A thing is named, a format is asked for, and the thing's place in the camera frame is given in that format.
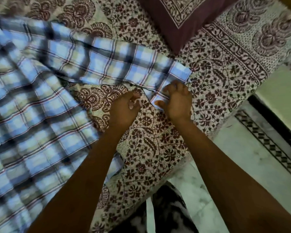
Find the hand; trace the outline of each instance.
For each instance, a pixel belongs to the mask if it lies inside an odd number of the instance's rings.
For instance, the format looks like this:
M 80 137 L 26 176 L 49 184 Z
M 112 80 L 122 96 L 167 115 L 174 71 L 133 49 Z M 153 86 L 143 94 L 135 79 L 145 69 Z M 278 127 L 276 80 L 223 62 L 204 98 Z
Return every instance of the hand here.
M 138 98 L 140 98 L 138 93 L 129 91 L 113 101 L 110 109 L 110 128 L 119 131 L 122 135 L 129 129 L 141 109 L 140 101 L 136 100 Z
M 170 95 L 169 103 L 155 101 L 161 107 L 174 125 L 182 121 L 191 121 L 192 94 L 186 85 L 173 81 L 163 89 Z

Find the black diamond border pattern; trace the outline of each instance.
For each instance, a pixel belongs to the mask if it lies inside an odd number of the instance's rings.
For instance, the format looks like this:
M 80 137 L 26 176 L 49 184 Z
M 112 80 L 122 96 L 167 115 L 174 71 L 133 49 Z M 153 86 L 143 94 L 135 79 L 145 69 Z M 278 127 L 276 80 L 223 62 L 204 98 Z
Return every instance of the black diamond border pattern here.
M 266 135 L 266 133 L 252 120 L 252 118 L 243 110 L 237 111 L 235 117 L 291 174 L 291 159 L 268 135 Z

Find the plaid shirt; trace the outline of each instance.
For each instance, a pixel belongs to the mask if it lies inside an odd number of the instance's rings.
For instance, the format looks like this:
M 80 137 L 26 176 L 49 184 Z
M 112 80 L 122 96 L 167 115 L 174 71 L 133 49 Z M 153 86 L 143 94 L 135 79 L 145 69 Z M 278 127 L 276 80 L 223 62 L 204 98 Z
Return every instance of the plaid shirt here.
M 70 82 L 161 89 L 190 70 L 146 47 L 0 16 L 0 232 L 25 231 L 98 139 Z

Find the maroon pillowcase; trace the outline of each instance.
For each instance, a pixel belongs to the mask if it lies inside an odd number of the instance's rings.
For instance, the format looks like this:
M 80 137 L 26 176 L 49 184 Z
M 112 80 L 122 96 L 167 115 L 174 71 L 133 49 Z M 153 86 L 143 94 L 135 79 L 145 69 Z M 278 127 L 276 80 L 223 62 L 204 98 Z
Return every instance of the maroon pillowcase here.
M 237 0 L 139 0 L 159 26 L 175 54 L 205 23 Z

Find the forearm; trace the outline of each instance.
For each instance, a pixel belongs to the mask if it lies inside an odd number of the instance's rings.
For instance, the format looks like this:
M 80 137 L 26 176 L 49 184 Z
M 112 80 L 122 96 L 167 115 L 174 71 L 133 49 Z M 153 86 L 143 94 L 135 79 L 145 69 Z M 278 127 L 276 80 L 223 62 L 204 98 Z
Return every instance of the forearm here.
M 280 222 L 291 227 L 291 215 L 192 122 L 176 128 L 230 232 L 276 232 Z
M 28 232 L 88 232 L 101 188 L 122 134 L 109 128 L 47 204 Z

